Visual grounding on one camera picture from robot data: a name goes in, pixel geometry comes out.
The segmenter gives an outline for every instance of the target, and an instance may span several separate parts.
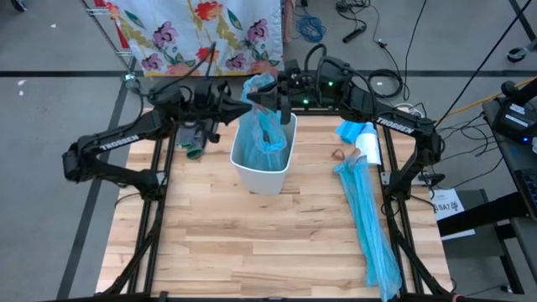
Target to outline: wooden table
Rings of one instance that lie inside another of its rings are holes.
[[[337,148],[352,151],[334,133],[340,123],[339,117],[299,117],[295,152],[280,195],[251,194],[242,186],[229,161],[236,124],[221,127],[221,142],[208,144],[199,160],[175,151],[152,295],[166,290],[171,297],[378,298],[378,288],[364,285],[366,264],[355,223],[341,181],[332,173],[338,162],[331,153]],[[379,136],[385,153],[382,132]],[[402,166],[414,140],[393,133],[393,142]],[[133,144],[127,167],[148,168],[153,149],[154,142]],[[165,148],[162,152],[164,161]],[[383,157],[388,162],[388,155]],[[370,170],[379,208],[378,168]],[[120,197],[133,192],[121,190]],[[412,193],[429,199],[426,188],[414,187]],[[432,208],[417,200],[407,201],[407,207],[418,256],[451,289]],[[141,210],[137,196],[117,206],[96,291],[107,288],[132,257]],[[384,215],[378,215],[388,234]],[[413,292],[409,263],[402,257]]]

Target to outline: floral curtain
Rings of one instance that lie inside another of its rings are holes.
[[[216,42],[211,76],[283,69],[280,0],[110,0],[146,76],[181,76]],[[204,76],[209,60],[193,74]]]

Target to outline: gray floor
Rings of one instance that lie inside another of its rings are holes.
[[[321,18],[327,27],[323,43],[329,54],[348,61],[357,69],[393,69],[393,63],[372,42],[376,14],[362,12],[368,22],[366,33],[343,44],[352,22],[341,19],[333,9],[335,1],[310,0],[309,13]],[[399,67],[422,0],[372,0],[381,19],[377,37],[388,47]],[[77,1],[27,0],[30,10],[15,13],[8,1],[0,2],[0,70],[121,70],[95,25]],[[429,1],[409,55],[409,70],[474,70],[514,18],[505,0]],[[537,4],[526,13],[537,29]],[[107,29],[113,27],[104,18]],[[513,65],[505,53],[528,43],[517,23],[484,70],[537,70],[537,55]],[[302,61],[311,44],[296,39],[285,51],[287,59]],[[18,81],[27,80],[21,86]],[[524,78],[479,77],[469,87],[460,106],[499,91],[504,81]],[[455,99],[467,78],[410,77],[409,102],[423,102],[430,117],[439,117]],[[386,81],[383,88],[389,88]],[[0,184],[0,297],[5,301],[54,299],[65,269],[70,247],[86,201],[89,183],[74,185],[63,179],[60,155],[82,134],[107,128],[120,86],[117,78],[0,78],[3,109],[0,125],[4,143]],[[399,103],[401,97],[393,100]],[[128,96],[122,122],[135,115],[138,102]],[[476,107],[445,121],[444,126],[475,117]],[[460,134],[447,141],[445,156],[478,146]],[[126,149],[112,154],[114,164],[124,164]],[[491,169],[498,161],[497,151],[476,159],[464,155],[436,165],[446,174],[445,187]],[[460,189],[484,188],[489,199],[514,190],[504,164],[493,173],[462,185]],[[117,187],[103,184],[71,296],[93,293],[102,254],[113,215]],[[509,242],[515,265],[524,283],[526,295],[512,296],[493,289],[476,297],[531,301],[537,295],[518,243]],[[494,258],[449,258],[451,274],[458,283],[457,292],[470,294],[507,279]]]

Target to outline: blue cable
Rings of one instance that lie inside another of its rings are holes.
[[[322,22],[319,18],[310,15],[305,8],[303,9],[305,13],[304,15],[293,13],[295,16],[300,17],[300,19],[296,21],[296,31],[300,33],[300,36],[293,39],[302,37],[304,40],[310,43],[321,42],[322,38],[326,34],[326,27],[322,25]]]

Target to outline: white plastic bin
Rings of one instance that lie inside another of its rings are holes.
[[[293,148],[295,147],[296,120],[296,115],[291,113],[291,122],[283,126],[285,137],[287,138],[287,145],[290,146],[290,148],[286,148],[289,151],[289,156],[285,169],[281,171],[260,171],[243,166],[242,140],[237,139],[240,126],[237,128],[229,158],[232,164],[237,167],[241,181],[252,192],[264,195],[277,195],[284,188],[285,175],[289,169]]]

